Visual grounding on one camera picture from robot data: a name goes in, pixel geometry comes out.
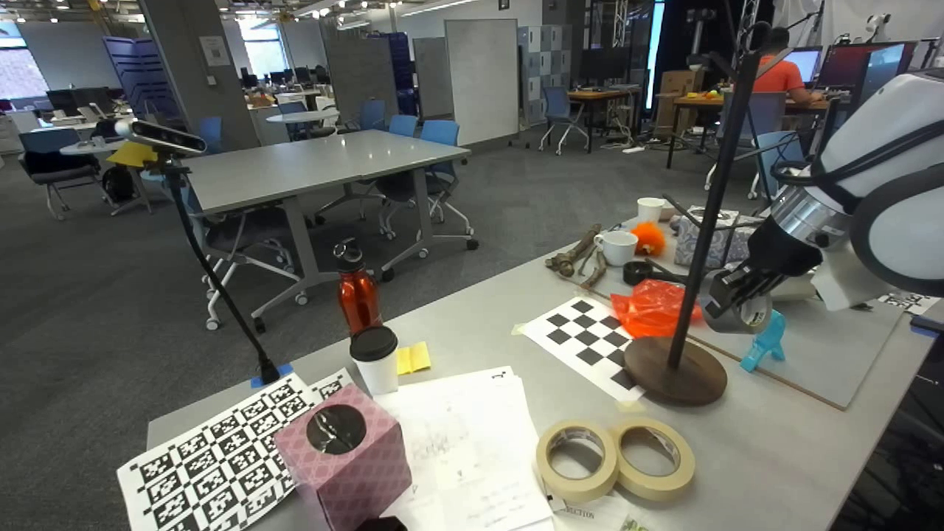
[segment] floor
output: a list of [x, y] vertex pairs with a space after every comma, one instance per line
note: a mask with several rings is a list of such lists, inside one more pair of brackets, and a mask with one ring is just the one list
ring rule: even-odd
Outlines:
[[[485, 150], [461, 166], [455, 203], [479, 226], [482, 248], [435, 248], [381, 285], [383, 316], [398, 316], [510, 265], [556, 251], [589, 223], [616, 223], [640, 194], [676, 194], [703, 203], [704, 156], [663, 150], [623, 156], [613, 148], [563, 156], [529, 148]], [[733, 176], [733, 207], [747, 175]], [[51, 222], [42, 189], [17, 166], [0, 167], [0, 527], [113, 531], [126, 527], [114, 470], [144, 448], [147, 420], [253, 375], [252, 344], [234, 319], [204, 331], [197, 262], [168, 203], [153, 212], [107, 216], [95, 189], [69, 194], [73, 212]], [[383, 241], [371, 203], [328, 212], [314, 234], [318, 260], [346, 237], [364, 240], [368, 262], [409, 241]], [[246, 275], [234, 284], [241, 306], [277, 284]], [[306, 306], [286, 303], [269, 319], [263, 344], [296, 359], [346, 337], [333, 285], [309, 293]]]

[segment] white cup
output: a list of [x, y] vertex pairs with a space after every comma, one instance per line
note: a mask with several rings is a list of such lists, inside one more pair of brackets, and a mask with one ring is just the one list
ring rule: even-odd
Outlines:
[[612, 265], [625, 265], [637, 253], [637, 237], [628, 229], [595, 234], [595, 248]]
[[637, 222], [657, 222], [668, 203], [663, 198], [637, 198]]
[[398, 340], [383, 324], [365, 328], [352, 337], [352, 359], [359, 372], [365, 393], [371, 395], [395, 393], [398, 386], [395, 347], [398, 347]]

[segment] white table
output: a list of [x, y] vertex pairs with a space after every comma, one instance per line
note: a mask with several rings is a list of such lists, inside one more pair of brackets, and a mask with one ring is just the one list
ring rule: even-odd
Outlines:
[[318, 111], [286, 111], [286, 116], [269, 116], [269, 125], [317, 125], [317, 120], [337, 120], [337, 110], [318, 110]]
[[[516, 333], [520, 324], [579, 293], [579, 285], [550, 275], [544, 260], [535, 260], [390, 322], [401, 344], [421, 340], [435, 353], [435, 369], [405, 378], [405, 383], [514, 366], [529, 386], [536, 431], [563, 420], [619, 423], [623, 409], [606, 393]], [[747, 375], [733, 358], [716, 358], [728, 372], [728, 390], [716, 405], [691, 409], [657, 408], [645, 397], [637, 405], [640, 412], [676, 424], [693, 445], [699, 461], [693, 490], [669, 505], [609, 496], [589, 507], [592, 520], [558, 514], [558, 527], [616, 531], [625, 517], [657, 531], [830, 527], [927, 352], [930, 340], [904, 324], [849, 409], [830, 408], [768, 375]], [[305, 381], [318, 381], [343, 369], [348, 362], [346, 353], [348, 343], [337, 343], [291, 366]], [[147, 424], [147, 445], [190, 431], [246, 395], [252, 395], [249, 383], [230, 386], [153, 420]], [[305, 527], [300, 499], [286, 499], [253, 527]]]
[[[76, 142], [76, 144], [66, 144], [60, 148], [63, 156], [95, 156], [100, 167], [109, 166], [109, 154], [114, 154], [125, 142]], [[113, 216], [122, 216], [126, 210], [135, 210], [135, 207], [144, 207], [151, 212], [151, 201], [147, 201], [147, 192], [144, 192], [144, 184], [143, 184], [143, 175], [135, 167], [131, 167], [134, 175], [134, 201], [125, 201], [125, 203], [113, 203]]]
[[291, 241], [300, 260], [300, 285], [333, 279], [318, 271], [314, 241], [305, 223], [305, 194], [321, 187], [371, 179], [386, 175], [412, 172], [418, 237], [415, 241], [381, 265], [393, 271], [407, 257], [426, 257], [435, 241], [466, 237], [430, 234], [426, 172], [438, 163], [470, 156], [466, 148], [430, 144], [390, 133], [348, 133], [309, 142], [269, 144], [252, 150], [230, 150], [216, 156], [185, 159], [191, 167], [190, 184], [204, 212], [225, 212], [253, 203], [281, 201], [286, 207]]

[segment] backpack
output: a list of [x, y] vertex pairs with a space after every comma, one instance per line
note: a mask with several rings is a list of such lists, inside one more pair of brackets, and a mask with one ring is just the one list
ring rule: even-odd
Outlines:
[[131, 167], [113, 166], [100, 175], [100, 187], [109, 194], [113, 203], [125, 203], [135, 194], [135, 184]]

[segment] red bottle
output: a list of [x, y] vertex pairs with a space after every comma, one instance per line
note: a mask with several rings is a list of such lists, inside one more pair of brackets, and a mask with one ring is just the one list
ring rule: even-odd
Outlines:
[[333, 257], [343, 265], [343, 277], [337, 279], [337, 303], [346, 316], [346, 324], [353, 333], [381, 324], [377, 313], [377, 284], [368, 271], [359, 268], [364, 251], [353, 240], [346, 240], [333, 248]]

